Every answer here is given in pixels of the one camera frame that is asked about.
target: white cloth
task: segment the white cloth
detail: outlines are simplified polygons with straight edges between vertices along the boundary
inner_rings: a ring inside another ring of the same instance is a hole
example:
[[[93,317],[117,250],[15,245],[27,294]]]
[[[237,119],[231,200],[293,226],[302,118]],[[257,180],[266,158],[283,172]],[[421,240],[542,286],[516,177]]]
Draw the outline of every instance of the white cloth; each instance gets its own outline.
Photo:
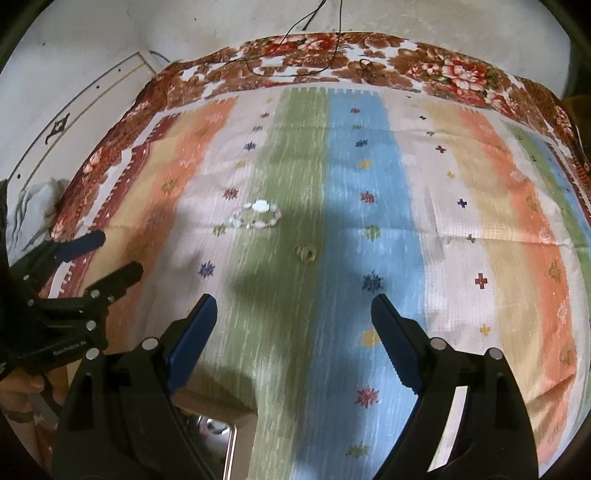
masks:
[[[51,238],[56,205],[63,193],[62,183],[50,179],[23,190],[16,205],[9,206],[6,249],[10,265]]]

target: beaded bracelet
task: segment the beaded bracelet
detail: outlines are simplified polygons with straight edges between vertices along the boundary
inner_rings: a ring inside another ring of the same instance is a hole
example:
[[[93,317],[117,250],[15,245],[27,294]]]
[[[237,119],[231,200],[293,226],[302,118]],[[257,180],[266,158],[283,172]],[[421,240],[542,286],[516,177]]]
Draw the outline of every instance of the beaded bracelet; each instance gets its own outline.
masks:
[[[241,216],[245,210],[252,210],[255,213],[267,213],[272,212],[273,217],[268,221],[264,220],[245,220]],[[279,219],[283,217],[283,212],[279,210],[279,207],[274,203],[269,203],[266,200],[259,199],[255,203],[247,202],[241,208],[236,209],[232,212],[232,216],[228,217],[226,223],[232,228],[256,228],[263,229],[274,227],[277,225]]]

